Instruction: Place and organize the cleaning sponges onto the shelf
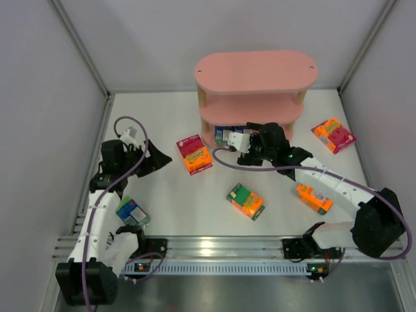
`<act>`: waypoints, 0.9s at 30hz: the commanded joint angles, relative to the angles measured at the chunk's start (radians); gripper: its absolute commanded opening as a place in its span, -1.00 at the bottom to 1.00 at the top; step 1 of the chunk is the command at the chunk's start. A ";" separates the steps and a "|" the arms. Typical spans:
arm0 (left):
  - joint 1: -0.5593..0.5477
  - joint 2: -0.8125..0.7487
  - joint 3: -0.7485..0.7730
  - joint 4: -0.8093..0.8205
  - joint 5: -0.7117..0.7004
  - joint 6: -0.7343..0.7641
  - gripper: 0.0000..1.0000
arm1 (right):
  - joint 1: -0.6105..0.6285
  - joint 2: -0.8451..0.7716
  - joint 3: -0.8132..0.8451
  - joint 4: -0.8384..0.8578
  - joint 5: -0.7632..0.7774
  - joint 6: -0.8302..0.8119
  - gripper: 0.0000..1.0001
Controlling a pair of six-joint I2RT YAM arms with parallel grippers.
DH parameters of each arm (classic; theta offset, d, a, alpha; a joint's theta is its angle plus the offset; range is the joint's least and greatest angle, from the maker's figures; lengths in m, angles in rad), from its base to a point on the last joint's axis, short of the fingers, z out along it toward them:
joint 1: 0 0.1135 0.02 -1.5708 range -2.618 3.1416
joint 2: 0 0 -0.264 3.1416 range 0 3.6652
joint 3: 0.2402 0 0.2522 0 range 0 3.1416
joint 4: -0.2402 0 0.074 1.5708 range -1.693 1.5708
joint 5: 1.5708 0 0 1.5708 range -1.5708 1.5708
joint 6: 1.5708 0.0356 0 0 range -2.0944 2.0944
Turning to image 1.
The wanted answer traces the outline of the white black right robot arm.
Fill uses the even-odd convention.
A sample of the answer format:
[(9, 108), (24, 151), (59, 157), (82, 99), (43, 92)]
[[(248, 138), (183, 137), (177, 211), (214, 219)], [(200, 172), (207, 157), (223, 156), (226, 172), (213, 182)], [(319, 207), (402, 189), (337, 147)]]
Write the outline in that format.
[(241, 153), (238, 164), (254, 167), (268, 161), (278, 173), (312, 187), (350, 217), (347, 222), (315, 224), (310, 235), (319, 248), (352, 246), (379, 258), (407, 232), (393, 191), (373, 190), (329, 170), (312, 153), (290, 145), (276, 123), (247, 126), (252, 133), (232, 133), (228, 138)]

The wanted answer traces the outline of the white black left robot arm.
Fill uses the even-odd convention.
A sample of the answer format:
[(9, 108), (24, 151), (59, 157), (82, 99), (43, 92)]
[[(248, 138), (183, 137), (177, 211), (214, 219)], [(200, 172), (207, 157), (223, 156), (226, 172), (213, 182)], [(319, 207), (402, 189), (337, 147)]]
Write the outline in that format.
[(97, 306), (113, 304), (128, 260), (158, 254), (148, 249), (143, 227), (123, 222), (116, 211), (131, 176), (147, 176), (171, 160), (151, 140), (141, 146), (118, 139), (102, 143), (98, 171), (89, 182), (82, 229), (68, 259), (55, 271), (69, 306), (95, 311)]

